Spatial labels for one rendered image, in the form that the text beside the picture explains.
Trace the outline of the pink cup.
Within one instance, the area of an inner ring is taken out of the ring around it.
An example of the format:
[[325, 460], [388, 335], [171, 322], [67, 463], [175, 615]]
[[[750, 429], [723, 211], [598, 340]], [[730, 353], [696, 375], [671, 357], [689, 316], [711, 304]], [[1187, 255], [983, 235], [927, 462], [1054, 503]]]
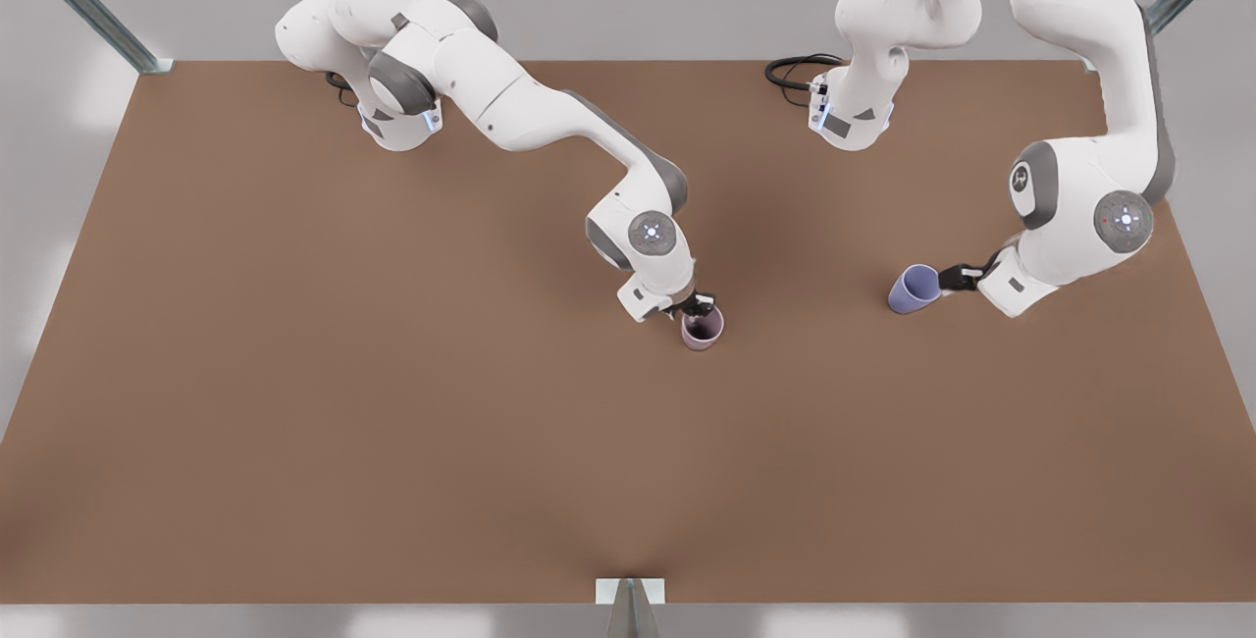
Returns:
[[711, 306], [701, 316], [683, 313], [679, 322], [682, 340], [690, 350], [707, 350], [725, 330], [725, 316], [718, 306]]

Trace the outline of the purple cup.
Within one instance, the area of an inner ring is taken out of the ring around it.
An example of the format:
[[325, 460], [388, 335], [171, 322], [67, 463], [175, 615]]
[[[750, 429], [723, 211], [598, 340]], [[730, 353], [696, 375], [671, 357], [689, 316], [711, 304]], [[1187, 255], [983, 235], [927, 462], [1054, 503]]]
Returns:
[[919, 311], [941, 296], [939, 273], [928, 265], [911, 265], [894, 281], [887, 303], [892, 311]]

